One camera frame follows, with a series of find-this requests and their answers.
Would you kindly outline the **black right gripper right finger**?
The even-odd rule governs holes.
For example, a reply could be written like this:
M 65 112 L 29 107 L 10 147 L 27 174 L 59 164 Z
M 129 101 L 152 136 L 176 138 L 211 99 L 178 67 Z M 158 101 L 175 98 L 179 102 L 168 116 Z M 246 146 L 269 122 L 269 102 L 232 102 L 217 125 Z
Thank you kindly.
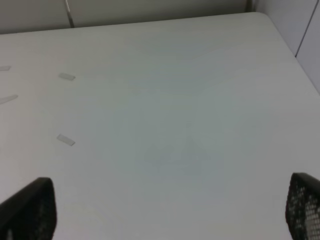
M 291 175 L 285 206 L 285 220 L 293 240 L 320 238 L 320 181 L 295 172 Z

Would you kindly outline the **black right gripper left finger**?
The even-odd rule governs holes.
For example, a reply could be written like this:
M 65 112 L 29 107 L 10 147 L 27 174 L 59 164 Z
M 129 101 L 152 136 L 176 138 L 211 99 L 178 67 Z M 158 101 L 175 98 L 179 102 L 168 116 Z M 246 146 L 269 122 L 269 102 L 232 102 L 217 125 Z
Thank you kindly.
M 51 240 L 57 226 L 53 181 L 39 177 L 0 204 L 2 240 Z

